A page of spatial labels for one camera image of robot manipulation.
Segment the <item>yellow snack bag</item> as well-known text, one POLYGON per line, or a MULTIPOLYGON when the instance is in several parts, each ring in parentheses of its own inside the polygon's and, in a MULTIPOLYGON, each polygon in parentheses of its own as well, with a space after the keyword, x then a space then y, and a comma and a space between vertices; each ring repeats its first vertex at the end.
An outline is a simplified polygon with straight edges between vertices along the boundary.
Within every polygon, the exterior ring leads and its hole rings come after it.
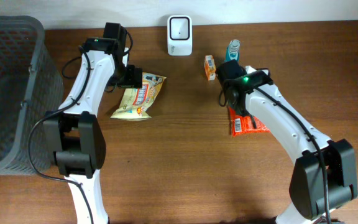
POLYGON ((146 111, 154 103, 166 77, 153 73, 142 73, 142 87, 128 88, 124 91, 118 109, 111 119, 145 120, 150 116, 146 111))

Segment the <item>red candy bag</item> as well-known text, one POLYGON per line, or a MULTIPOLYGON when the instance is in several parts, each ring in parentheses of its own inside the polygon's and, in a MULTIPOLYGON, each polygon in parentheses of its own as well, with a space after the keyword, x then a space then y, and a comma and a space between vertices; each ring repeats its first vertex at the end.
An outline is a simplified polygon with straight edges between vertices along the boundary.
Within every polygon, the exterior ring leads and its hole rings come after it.
POLYGON ((270 130, 263 122, 255 116, 241 116, 237 115, 231 107, 227 107, 231 120, 231 134, 232 136, 239 136, 243 134, 253 133, 269 133, 270 130))

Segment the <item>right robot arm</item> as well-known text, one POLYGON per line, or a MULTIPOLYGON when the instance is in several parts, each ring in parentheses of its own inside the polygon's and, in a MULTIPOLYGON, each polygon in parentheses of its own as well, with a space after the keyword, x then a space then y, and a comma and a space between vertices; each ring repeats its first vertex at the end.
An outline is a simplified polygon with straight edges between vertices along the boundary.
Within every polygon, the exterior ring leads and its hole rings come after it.
POLYGON ((358 196, 356 155, 345 139, 333 141, 284 99, 266 68, 221 64, 216 74, 225 102, 238 115, 259 119, 294 164, 291 203, 274 223, 332 223, 331 212, 358 196))

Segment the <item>blue mouthwash bottle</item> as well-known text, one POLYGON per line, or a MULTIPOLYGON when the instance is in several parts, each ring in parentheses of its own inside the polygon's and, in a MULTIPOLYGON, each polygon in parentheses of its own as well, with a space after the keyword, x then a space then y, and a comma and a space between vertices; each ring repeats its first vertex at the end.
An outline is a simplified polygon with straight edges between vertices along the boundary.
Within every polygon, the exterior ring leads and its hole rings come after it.
POLYGON ((227 49, 226 49, 226 56, 225 62, 229 62, 231 60, 239 61, 239 49, 241 46, 241 42, 237 39, 233 39, 230 41, 227 49))

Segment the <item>small orange box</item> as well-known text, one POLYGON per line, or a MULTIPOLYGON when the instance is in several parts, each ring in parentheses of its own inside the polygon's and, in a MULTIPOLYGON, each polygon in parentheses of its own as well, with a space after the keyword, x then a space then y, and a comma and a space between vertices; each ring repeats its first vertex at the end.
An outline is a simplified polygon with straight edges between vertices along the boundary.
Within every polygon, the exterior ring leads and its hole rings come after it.
POLYGON ((204 58, 204 70, 208 81, 216 78, 216 65, 212 55, 206 55, 204 58))

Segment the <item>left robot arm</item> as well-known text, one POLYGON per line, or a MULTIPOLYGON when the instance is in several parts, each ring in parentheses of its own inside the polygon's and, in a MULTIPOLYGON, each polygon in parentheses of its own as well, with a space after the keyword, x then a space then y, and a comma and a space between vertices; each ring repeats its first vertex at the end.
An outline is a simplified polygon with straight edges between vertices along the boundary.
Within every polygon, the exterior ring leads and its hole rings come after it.
POLYGON ((128 64, 130 33, 106 23, 102 37, 80 46, 81 67, 64 102, 42 122, 51 163, 71 190, 78 223, 109 223, 100 173, 106 142, 97 115, 106 88, 141 88, 142 69, 128 64))

